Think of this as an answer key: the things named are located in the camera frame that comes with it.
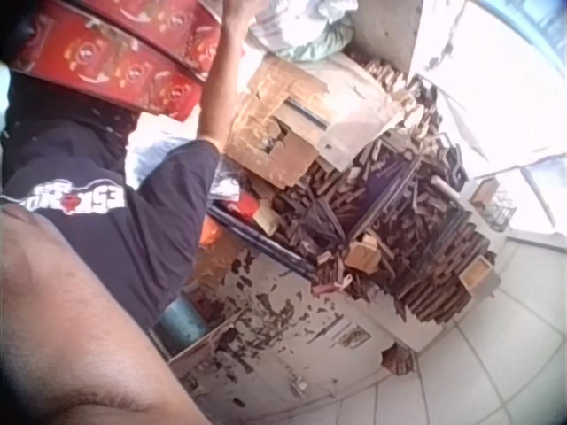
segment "raised arm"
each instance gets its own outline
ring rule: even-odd
[[[198,123],[198,137],[223,151],[237,107],[237,81],[242,42],[253,16],[267,0],[224,0],[221,40],[208,75]]]

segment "skin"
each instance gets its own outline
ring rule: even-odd
[[[219,151],[237,104],[248,23],[264,0],[225,0],[199,136]],[[209,424],[151,342],[44,217],[2,210],[2,359],[29,411],[55,424]]]
[[[267,0],[224,0],[221,40],[201,97],[198,137],[223,151],[237,107],[238,67],[242,42],[253,16],[268,6]]]

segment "red cardboard box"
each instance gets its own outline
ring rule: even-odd
[[[117,27],[166,52],[205,79],[221,26],[198,0],[81,0]]]
[[[201,93],[199,83],[173,60],[59,1],[45,3],[34,38],[12,68],[176,120],[190,115]]]

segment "man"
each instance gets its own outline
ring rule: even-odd
[[[124,145],[137,114],[12,75],[1,139],[3,204],[49,219],[144,330],[157,323],[191,273],[236,107],[242,42],[262,3],[224,0],[198,140],[170,152],[138,191],[123,176]]]
[[[6,423],[210,425],[48,220],[7,205],[0,222]]]

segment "hand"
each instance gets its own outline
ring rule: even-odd
[[[256,14],[268,8],[268,0],[223,0],[222,25],[244,37]]]

